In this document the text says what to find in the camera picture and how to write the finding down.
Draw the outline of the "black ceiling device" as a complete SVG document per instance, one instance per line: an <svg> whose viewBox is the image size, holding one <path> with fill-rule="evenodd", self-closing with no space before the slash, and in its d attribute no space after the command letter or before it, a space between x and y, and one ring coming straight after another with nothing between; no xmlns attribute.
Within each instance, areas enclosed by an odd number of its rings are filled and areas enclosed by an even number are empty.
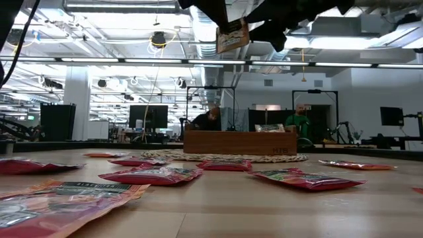
<svg viewBox="0 0 423 238"><path fill-rule="evenodd" d="M23 29L12 28L6 41L12 46L17 46L20 42L20 38L23 34Z"/></svg>
<svg viewBox="0 0 423 238"><path fill-rule="evenodd" d="M164 48L167 44L164 32L154 32L151 37L151 45L155 48Z"/></svg>

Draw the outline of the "black background desk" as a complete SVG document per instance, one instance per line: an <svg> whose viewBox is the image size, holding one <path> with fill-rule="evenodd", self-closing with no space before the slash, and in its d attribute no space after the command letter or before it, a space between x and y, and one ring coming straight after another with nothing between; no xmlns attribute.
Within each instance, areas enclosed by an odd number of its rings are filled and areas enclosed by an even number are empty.
<svg viewBox="0 0 423 238"><path fill-rule="evenodd" d="M370 144L376 145L378 149L391 149L392 147L399 147L400 150L406 149L406 142L419 141L423 142L423 138L414 136L384 136L383 134L377 134L376 136L370 137Z"/></svg>

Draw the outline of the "round woven placemat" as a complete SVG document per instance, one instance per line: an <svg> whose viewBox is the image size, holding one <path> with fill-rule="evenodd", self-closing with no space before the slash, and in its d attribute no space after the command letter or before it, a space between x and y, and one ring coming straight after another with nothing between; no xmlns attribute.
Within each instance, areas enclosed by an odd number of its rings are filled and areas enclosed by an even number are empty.
<svg viewBox="0 0 423 238"><path fill-rule="evenodd" d="M142 157L164 157L177 161L236 161L248 160L252 163L293 163L308 160L304 154L297 155L228 155L184 153L181 149L158 149L143 151Z"/></svg>

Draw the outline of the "person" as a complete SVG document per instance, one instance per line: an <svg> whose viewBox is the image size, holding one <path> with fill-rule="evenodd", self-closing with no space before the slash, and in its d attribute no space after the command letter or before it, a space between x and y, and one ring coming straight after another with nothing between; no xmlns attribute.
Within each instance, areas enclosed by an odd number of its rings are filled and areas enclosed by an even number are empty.
<svg viewBox="0 0 423 238"><path fill-rule="evenodd" d="M195 130L203 131L221 131L220 108L215 107L205 114L198 115L191 125Z"/></svg>
<svg viewBox="0 0 423 238"><path fill-rule="evenodd" d="M286 119L286 126L295 126L299 138L309 138L310 121L305 113L306 106L304 104L297 104L295 113Z"/></svg>

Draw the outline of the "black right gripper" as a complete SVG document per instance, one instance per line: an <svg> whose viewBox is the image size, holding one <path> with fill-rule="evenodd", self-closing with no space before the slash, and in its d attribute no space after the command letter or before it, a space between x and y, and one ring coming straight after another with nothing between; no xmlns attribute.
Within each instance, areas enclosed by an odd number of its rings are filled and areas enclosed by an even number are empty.
<svg viewBox="0 0 423 238"><path fill-rule="evenodd" d="M246 16L248 24L263 22L249 30L250 41L269 42L275 51L280 52L287 40L284 34L286 28L297 30L300 22L312 22L317 15L334 7L345 15L354 4L355 0L295 0L291 9L287 0L264 0Z"/></svg>

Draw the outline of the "white column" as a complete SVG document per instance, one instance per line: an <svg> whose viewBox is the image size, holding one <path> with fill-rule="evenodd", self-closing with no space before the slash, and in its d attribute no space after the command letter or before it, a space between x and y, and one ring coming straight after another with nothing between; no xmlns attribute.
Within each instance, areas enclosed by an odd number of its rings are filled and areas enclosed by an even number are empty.
<svg viewBox="0 0 423 238"><path fill-rule="evenodd" d="M72 140L86 141L90 115L92 79L88 67L68 66L65 76L64 104L74 104Z"/></svg>

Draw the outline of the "grey partition panel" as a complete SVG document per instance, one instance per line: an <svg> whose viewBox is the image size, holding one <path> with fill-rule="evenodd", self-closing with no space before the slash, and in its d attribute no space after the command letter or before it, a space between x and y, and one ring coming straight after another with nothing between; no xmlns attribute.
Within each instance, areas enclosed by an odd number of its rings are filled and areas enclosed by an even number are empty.
<svg viewBox="0 0 423 238"><path fill-rule="evenodd" d="M249 112L243 109L229 107L220 108L221 129L227 131L234 129L239 132L249 131Z"/></svg>

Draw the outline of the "long light bar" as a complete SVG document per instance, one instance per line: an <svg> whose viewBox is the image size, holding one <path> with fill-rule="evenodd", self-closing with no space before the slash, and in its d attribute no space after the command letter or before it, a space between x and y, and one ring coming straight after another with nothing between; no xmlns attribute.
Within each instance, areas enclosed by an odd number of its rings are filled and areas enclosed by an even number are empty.
<svg viewBox="0 0 423 238"><path fill-rule="evenodd" d="M21 57L19 63L70 64L85 65L247 65L247 66L290 66L290 67L344 67L372 69L422 69L423 64L410 63L334 63L313 61L256 61L226 59L165 59L165 58L45 58Z"/></svg>

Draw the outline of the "black computer monitor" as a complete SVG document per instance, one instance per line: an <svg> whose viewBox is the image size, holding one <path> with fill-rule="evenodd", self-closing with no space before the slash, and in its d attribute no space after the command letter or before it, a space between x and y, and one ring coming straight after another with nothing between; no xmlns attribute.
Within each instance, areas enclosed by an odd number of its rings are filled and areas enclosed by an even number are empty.
<svg viewBox="0 0 423 238"><path fill-rule="evenodd" d="M136 121L142 120L147 128L167 128L167 105L131 105L129 113L129 128L136 128Z"/></svg>
<svg viewBox="0 0 423 238"><path fill-rule="evenodd" d="M380 115L382 126L404 126L404 115L402 108L381 107Z"/></svg>

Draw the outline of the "red tea packet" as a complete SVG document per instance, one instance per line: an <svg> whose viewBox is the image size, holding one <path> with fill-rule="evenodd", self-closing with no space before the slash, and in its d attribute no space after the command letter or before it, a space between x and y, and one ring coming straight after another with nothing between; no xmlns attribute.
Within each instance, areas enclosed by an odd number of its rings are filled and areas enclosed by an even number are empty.
<svg viewBox="0 0 423 238"><path fill-rule="evenodd" d="M82 169L85 164L41 163L30 159L0 159L0 175L60 173Z"/></svg>
<svg viewBox="0 0 423 238"><path fill-rule="evenodd" d="M166 157L123 157L119 159L108 160L109 163L127 167L139 167L144 165L166 165L171 162Z"/></svg>
<svg viewBox="0 0 423 238"><path fill-rule="evenodd" d="M366 183L365 180L349 180L324 175L312 175L304 173L297 168L249 171L249 174L310 191L338 190L352 188Z"/></svg>
<svg viewBox="0 0 423 238"><path fill-rule="evenodd" d="M126 171L99 175L98 177L122 184L167 186L189 182L202 174L202 169L140 166Z"/></svg>
<svg viewBox="0 0 423 238"><path fill-rule="evenodd" d="M198 168L207 171L251 171L250 161L203 161L196 165Z"/></svg>

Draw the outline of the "black partition panel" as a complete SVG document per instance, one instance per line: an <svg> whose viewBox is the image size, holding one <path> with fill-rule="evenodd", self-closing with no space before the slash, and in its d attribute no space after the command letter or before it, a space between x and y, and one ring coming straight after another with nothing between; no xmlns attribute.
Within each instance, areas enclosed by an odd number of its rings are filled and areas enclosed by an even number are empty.
<svg viewBox="0 0 423 238"><path fill-rule="evenodd" d="M73 135L75 104L41 104L40 141L70 141Z"/></svg>

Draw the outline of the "black metal rig frame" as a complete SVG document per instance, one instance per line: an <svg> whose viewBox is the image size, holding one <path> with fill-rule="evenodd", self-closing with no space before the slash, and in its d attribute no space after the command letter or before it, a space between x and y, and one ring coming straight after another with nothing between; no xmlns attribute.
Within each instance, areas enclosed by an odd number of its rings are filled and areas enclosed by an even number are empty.
<svg viewBox="0 0 423 238"><path fill-rule="evenodd" d="M191 88L195 88L195 89L203 89L203 90L205 90L205 91L222 91L222 90L224 90L224 89L232 89L233 90L233 92L235 92L235 88L234 87L220 87L220 86L213 86L213 85L207 85L207 86L203 86L203 87L197 87L197 86L195 86L195 87L188 87L188 89L187 89L187 100L188 100L188 91L189 91L189 89L191 89ZM211 110L212 108L215 108L215 107L219 107L220 108L220 103L218 103L218 102L210 102L209 103L209 105L211 105L211 106L209 106L209 109L207 110L207 111L209 111L209 110ZM190 131L190 130L195 130L194 128L193 128L193 126L191 125L191 122L192 122L193 120L189 120L189 119L186 119L185 120L185 123L184 123L184 132L185 131Z"/></svg>
<svg viewBox="0 0 423 238"><path fill-rule="evenodd" d="M335 127L340 123L340 116L339 116L339 93L338 91L333 90L321 90L321 89L307 89L307 90L292 90L291 91L291 109L294 111L296 107L296 93L307 93L307 94L325 94L327 97L334 101L334 108L335 108Z"/></svg>

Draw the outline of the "wooden tea box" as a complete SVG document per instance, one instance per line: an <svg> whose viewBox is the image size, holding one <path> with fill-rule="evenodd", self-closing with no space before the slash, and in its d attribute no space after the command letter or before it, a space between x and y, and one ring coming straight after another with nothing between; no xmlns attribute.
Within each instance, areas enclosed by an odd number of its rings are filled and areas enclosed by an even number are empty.
<svg viewBox="0 0 423 238"><path fill-rule="evenodd" d="M224 155L296 155L294 132L184 132L183 152Z"/></svg>

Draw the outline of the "silver ceiling duct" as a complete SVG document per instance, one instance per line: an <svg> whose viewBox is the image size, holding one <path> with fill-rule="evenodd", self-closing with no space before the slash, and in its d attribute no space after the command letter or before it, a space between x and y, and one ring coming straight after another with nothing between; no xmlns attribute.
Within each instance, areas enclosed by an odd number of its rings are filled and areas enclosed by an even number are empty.
<svg viewBox="0 0 423 238"><path fill-rule="evenodd" d="M195 6L190 7L189 10L192 17L194 38L199 42L196 45L198 59L218 60L219 56L216 53L215 45L216 23ZM222 67L201 66L200 72L203 86L223 85L224 70Z"/></svg>

